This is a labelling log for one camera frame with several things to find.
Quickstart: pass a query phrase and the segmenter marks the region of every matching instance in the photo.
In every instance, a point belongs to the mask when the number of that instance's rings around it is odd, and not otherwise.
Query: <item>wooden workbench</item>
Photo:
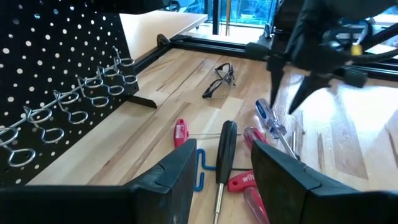
[[[223,62],[233,64],[236,87],[227,98],[204,100],[201,94]],[[237,122],[239,132],[248,126],[260,128],[253,105],[258,98],[269,98],[265,67],[264,62],[172,49],[139,74],[141,94],[162,103],[157,110],[126,102],[30,184],[123,184],[174,149],[173,128],[179,118],[187,120],[191,133],[220,132],[227,119]],[[317,91],[287,116],[304,73],[291,67],[285,72],[276,109],[289,130],[287,138],[297,131],[303,162],[359,190],[398,189],[398,84],[369,80],[357,90],[334,82],[333,88]],[[281,144],[270,142],[284,151]],[[198,148],[214,165],[218,139],[198,138]],[[234,167],[251,167],[242,137]],[[213,219],[215,173],[205,173],[203,191],[193,196],[189,223]],[[242,194],[225,192],[219,223],[255,223]]]

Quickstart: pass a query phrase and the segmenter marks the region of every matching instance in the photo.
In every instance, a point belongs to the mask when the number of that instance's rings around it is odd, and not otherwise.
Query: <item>black pegboard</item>
[[[97,66],[113,65],[112,46],[129,57],[118,14],[88,12],[64,0],[19,0],[0,2],[0,126],[8,127],[25,116],[23,106],[33,110],[53,101],[53,91],[68,92],[77,87],[77,76],[93,77]],[[125,68],[124,74],[132,73]],[[118,77],[104,78],[107,85],[123,85],[135,93],[137,83],[124,85]],[[108,96],[106,89],[85,88],[88,96]],[[109,96],[109,103],[95,108],[82,98],[65,105],[71,112],[86,111],[83,124],[70,124],[58,105],[50,107],[52,117],[39,124],[62,128],[65,136],[57,143],[44,144],[33,124],[18,125],[13,149],[32,148],[35,159],[24,167],[10,167],[9,152],[0,147],[0,185],[23,185],[61,156],[85,134],[123,103],[123,96]],[[10,132],[0,136],[7,139]],[[20,162],[25,155],[14,161]]]

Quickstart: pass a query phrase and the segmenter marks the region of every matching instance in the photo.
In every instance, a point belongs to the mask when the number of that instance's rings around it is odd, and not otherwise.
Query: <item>black screwdriver handle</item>
[[[216,183],[227,184],[231,174],[238,126],[235,121],[225,121],[220,134],[218,143],[217,162],[216,162]]]

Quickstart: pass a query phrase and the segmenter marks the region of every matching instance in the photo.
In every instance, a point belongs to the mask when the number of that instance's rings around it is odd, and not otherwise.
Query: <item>blue hex key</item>
[[[199,177],[199,185],[198,182],[198,166],[199,166],[199,157],[201,157],[201,167],[205,170],[216,170],[214,166],[206,165],[206,151],[203,149],[197,149],[197,161],[196,161],[196,170],[195,170],[195,186],[193,188],[194,191],[200,192],[203,190],[203,186],[205,184],[205,173],[201,172]]]

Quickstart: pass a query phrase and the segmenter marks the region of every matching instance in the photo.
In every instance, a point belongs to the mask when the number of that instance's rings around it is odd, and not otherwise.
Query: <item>black screwdriver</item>
[[[234,121],[225,121],[220,134],[220,142],[218,143],[217,162],[216,162],[216,183],[217,194],[214,207],[214,222],[217,224],[218,215],[221,211],[221,203],[223,200],[224,186],[228,183],[231,174],[235,147],[236,136],[238,135],[238,126]]]

